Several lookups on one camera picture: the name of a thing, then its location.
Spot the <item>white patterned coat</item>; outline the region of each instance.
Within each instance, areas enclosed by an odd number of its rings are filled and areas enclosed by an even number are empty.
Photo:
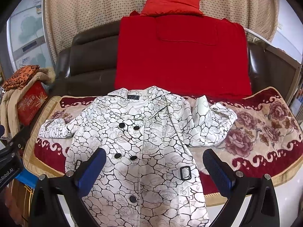
[[[106,164],[83,197],[100,226],[208,226],[199,172],[187,146],[221,142],[236,118],[219,103],[209,107],[205,96],[191,112],[187,100],[161,88],[122,88],[97,97],[68,124],[47,120],[39,136],[73,136],[66,171],[98,147],[105,149]]]

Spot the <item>red box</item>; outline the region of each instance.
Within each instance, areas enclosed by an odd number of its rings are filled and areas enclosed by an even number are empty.
[[[47,99],[47,94],[40,81],[36,81],[17,104],[19,121],[29,125],[40,107]]]

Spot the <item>silver bolt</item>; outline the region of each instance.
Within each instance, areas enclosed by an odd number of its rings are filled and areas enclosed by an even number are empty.
[[[74,171],[68,171],[66,172],[66,174],[68,177],[71,177],[72,175],[74,175]]]
[[[244,174],[243,174],[243,172],[241,172],[241,171],[236,171],[236,176],[237,176],[237,177],[243,177]]]
[[[270,177],[269,174],[265,174],[264,177],[265,177],[265,179],[267,179],[267,180],[271,179],[271,177]]]
[[[45,174],[41,174],[38,178],[39,178],[40,181],[42,181],[45,177],[46,177]]]

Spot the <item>beige coat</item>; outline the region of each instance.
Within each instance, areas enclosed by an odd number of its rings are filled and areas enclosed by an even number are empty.
[[[11,137],[13,137],[20,130],[17,104],[37,80],[46,85],[51,84],[55,80],[54,70],[51,68],[40,68],[23,89],[10,89],[3,95],[0,104],[0,124],[4,126],[4,136],[9,136],[10,133]]]

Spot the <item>beige curtain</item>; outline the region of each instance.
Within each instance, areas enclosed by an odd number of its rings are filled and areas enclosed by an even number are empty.
[[[54,60],[81,31],[119,20],[146,0],[45,0],[48,39]],[[201,0],[208,16],[227,18],[271,41],[278,24],[278,0]]]

